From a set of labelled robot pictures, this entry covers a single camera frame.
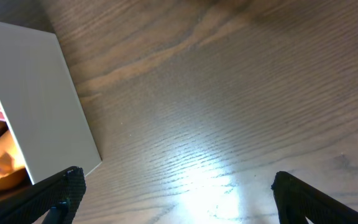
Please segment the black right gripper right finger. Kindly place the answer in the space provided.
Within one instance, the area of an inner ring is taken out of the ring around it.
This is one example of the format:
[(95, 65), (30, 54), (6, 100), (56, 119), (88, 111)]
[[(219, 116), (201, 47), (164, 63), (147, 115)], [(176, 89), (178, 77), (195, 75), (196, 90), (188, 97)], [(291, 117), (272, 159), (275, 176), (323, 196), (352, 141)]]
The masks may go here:
[(281, 224), (358, 224), (358, 212), (280, 171), (271, 186)]

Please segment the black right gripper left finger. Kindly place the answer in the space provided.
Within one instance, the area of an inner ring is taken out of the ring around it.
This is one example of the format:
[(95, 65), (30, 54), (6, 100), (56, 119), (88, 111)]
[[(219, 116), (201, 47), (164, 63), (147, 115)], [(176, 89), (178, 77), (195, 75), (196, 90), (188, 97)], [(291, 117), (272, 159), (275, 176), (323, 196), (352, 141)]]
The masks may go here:
[(71, 223), (85, 192), (83, 169), (71, 166), (0, 201), (0, 223)]

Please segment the yellow rubber duck toy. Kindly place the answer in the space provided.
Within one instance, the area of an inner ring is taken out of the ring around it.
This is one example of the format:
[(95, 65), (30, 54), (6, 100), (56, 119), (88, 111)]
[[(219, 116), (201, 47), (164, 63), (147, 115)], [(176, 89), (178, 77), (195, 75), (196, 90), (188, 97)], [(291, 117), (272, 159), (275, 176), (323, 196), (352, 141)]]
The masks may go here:
[(0, 190), (19, 185), (27, 177), (25, 161), (12, 134), (6, 131), (0, 137)]

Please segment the white cardboard box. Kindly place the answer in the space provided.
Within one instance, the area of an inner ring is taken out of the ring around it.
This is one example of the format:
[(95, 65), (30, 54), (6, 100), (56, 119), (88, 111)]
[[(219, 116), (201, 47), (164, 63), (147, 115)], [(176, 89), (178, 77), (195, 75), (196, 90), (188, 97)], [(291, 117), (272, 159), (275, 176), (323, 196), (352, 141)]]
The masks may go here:
[(33, 184), (102, 163), (55, 34), (0, 22), (0, 107)]

